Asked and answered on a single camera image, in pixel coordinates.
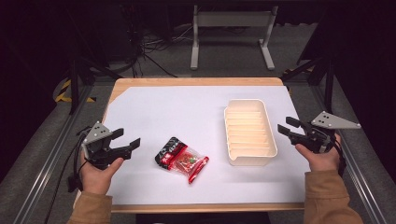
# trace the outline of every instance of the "white paper sheet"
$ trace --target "white paper sheet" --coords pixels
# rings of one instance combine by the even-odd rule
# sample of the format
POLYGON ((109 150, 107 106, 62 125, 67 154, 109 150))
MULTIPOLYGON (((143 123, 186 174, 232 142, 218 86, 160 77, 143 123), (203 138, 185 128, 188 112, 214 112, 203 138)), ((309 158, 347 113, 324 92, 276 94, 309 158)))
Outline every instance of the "white paper sheet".
POLYGON ((309 167, 277 132, 277 124, 290 127, 287 116, 298 118, 286 87, 132 87, 109 105, 104 124, 112 131, 124 129, 112 147, 139 137, 141 145, 114 175, 108 194, 113 204, 301 203, 309 167), (266 166, 228 163, 223 113, 232 99, 265 103, 278 150, 266 166), (186 176, 154 160, 172 136, 209 157, 190 185, 186 176))

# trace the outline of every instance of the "human hand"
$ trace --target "human hand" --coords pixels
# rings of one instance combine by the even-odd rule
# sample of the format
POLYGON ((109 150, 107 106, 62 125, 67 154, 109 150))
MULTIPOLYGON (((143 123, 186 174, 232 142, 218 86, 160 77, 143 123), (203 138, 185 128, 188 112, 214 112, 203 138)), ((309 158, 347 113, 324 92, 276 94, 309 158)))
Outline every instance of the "human hand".
MULTIPOLYGON (((86 162, 84 153, 81 152, 81 164, 86 162)), ((110 188, 111 177, 120 169, 123 163, 123 158, 118 158, 113 161, 105 170, 100 170, 94 167, 89 162, 86 162, 81 167, 82 186, 83 190, 89 193, 106 195, 110 188)))
MULTIPOLYGON (((341 144, 340 135, 335 134, 335 138, 337 140, 335 144, 341 144)), ((338 170, 340 155, 334 147, 329 152, 320 154, 313 153, 301 144, 297 144, 295 148, 308 160, 311 171, 338 170)))

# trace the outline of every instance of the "white plastic container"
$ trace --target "white plastic container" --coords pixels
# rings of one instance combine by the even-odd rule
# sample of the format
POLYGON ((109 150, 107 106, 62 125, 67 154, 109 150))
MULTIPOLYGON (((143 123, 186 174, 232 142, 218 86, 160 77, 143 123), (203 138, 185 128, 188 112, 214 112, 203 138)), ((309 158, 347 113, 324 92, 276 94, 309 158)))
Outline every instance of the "white plastic container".
POLYGON ((229 162, 264 166, 277 154, 265 105, 261 100, 231 100, 224 110, 229 162))

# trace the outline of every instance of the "forearm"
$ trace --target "forearm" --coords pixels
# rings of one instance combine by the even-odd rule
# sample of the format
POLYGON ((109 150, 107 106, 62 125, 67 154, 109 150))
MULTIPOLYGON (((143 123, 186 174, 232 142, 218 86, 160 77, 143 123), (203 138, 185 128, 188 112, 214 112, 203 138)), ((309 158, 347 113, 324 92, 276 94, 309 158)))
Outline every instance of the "forearm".
POLYGON ((349 195, 337 171, 305 174, 304 223, 362 223, 361 217, 349 207, 349 195))
POLYGON ((110 223, 112 197, 89 192, 79 196, 68 224, 110 223))

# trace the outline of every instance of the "snack bag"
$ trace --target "snack bag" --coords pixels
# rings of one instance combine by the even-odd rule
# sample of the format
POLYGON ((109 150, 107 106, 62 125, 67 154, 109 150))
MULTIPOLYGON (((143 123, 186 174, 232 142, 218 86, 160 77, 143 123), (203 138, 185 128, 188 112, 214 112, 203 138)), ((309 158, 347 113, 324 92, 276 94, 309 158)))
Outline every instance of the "snack bag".
POLYGON ((189 179, 189 184, 201 172, 209 158, 201 156, 192 148, 172 137, 155 157, 162 168, 178 171, 189 179))

